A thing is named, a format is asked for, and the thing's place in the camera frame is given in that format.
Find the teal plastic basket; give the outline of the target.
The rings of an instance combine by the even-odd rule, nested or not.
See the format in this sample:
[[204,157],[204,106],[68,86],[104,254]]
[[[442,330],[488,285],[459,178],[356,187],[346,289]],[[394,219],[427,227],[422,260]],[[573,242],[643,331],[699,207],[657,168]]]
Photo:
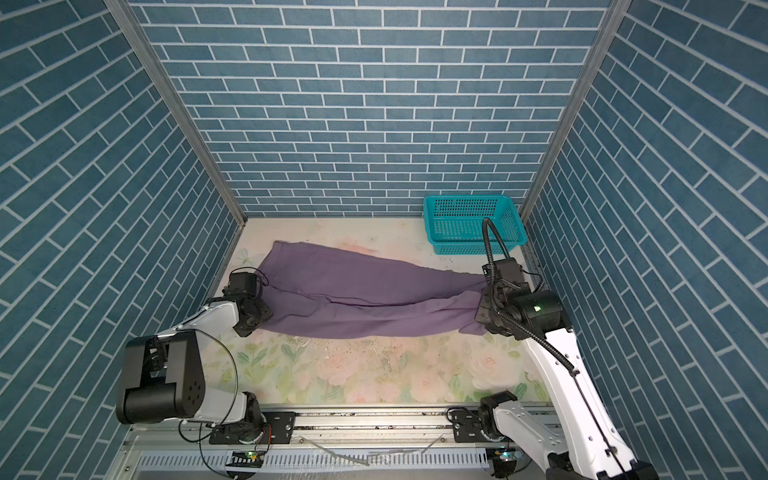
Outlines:
[[527,242],[512,200],[503,195],[434,195],[423,202],[427,240],[436,255],[484,255],[482,222],[490,218],[511,252]]

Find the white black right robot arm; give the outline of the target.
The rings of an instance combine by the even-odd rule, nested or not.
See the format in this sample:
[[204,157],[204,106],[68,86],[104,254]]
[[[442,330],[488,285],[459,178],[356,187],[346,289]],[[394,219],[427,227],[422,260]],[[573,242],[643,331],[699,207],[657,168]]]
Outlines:
[[656,479],[616,429],[589,376],[572,322],[558,295],[533,289],[512,258],[489,260],[476,320],[490,333],[519,341],[549,393],[559,430],[503,391],[481,399],[483,434],[520,447],[550,479]]

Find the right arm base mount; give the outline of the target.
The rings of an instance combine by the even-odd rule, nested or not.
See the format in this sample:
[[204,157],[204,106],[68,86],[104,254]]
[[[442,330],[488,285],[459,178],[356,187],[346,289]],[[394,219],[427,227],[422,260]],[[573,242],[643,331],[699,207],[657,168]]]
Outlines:
[[449,407],[446,419],[452,426],[456,443],[542,446],[548,439],[546,425],[518,401],[481,404],[477,410]]

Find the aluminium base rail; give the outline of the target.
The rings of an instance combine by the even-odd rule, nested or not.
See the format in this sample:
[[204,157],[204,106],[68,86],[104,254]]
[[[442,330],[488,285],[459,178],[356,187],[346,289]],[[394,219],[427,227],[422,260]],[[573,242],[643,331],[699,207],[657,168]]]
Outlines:
[[137,426],[110,479],[520,479],[555,464],[590,479],[628,471],[632,454],[613,428],[565,426],[542,403],[509,402],[482,432],[468,407],[289,407],[266,412],[257,445],[203,443],[173,422]]

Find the purple trousers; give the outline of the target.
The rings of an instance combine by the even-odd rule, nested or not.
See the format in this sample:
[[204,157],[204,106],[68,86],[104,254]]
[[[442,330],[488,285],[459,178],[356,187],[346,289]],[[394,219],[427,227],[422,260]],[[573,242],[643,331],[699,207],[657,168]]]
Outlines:
[[319,339],[482,335],[486,280],[310,243],[274,242],[260,271],[264,329]]

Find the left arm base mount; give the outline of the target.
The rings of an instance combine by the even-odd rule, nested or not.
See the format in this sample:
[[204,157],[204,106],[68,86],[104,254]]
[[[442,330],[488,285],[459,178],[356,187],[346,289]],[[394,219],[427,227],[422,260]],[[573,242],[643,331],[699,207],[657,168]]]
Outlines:
[[215,428],[208,440],[211,445],[285,445],[291,441],[295,421],[293,411],[262,412],[256,420]]

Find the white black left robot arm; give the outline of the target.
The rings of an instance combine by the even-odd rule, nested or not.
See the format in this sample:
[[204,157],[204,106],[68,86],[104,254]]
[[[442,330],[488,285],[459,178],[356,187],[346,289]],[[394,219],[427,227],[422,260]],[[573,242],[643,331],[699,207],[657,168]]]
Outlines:
[[235,363],[220,336],[247,337],[272,316],[261,299],[217,298],[173,327],[130,340],[117,390],[118,421],[149,424],[180,419],[216,427],[262,428],[266,418],[254,394],[238,386],[229,393],[206,384],[202,351],[217,345]]

